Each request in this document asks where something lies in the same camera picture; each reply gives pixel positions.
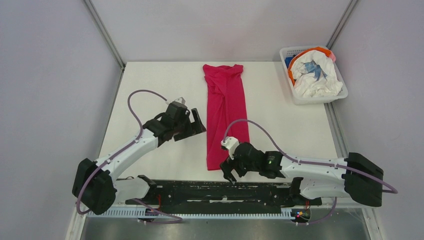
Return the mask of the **pink t shirt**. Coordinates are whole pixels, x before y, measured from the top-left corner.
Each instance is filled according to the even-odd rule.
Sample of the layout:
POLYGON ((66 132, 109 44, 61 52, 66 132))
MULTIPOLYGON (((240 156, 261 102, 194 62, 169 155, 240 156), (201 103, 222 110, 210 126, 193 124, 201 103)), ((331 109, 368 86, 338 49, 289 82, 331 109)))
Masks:
POLYGON ((215 171, 228 157, 221 148, 227 127, 235 120, 248 118, 242 81, 244 66, 205 64, 202 69, 207 84, 206 166, 215 171))

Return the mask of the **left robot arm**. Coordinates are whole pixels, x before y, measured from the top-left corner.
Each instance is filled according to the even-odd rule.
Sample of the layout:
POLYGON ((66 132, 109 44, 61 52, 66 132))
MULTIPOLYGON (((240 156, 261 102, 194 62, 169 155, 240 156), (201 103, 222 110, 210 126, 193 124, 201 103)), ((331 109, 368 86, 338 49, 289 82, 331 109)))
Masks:
POLYGON ((72 194, 77 205, 84 204, 94 214, 101 215, 112 205, 131 199, 153 203, 157 190, 146 177, 119 179, 120 175, 147 153, 163 143, 180 141, 206 132, 196 108, 189 110, 183 103, 173 101, 165 112, 143 124, 131 140, 104 157, 94 161, 82 160, 76 171, 72 194))

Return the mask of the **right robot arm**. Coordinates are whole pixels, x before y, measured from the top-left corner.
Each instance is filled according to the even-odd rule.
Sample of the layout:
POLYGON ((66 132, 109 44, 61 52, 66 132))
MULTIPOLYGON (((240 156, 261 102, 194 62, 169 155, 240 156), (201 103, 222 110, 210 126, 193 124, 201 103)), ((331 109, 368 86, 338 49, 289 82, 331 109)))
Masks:
POLYGON ((317 198, 351 198, 369 206, 381 207, 384 171, 360 153, 346 158, 319 159, 285 156, 279 151, 261 151, 248 142, 221 144, 228 157, 220 164, 223 176, 235 184, 235 171, 241 178, 256 172, 268 179, 291 179, 289 199, 295 204, 317 198))

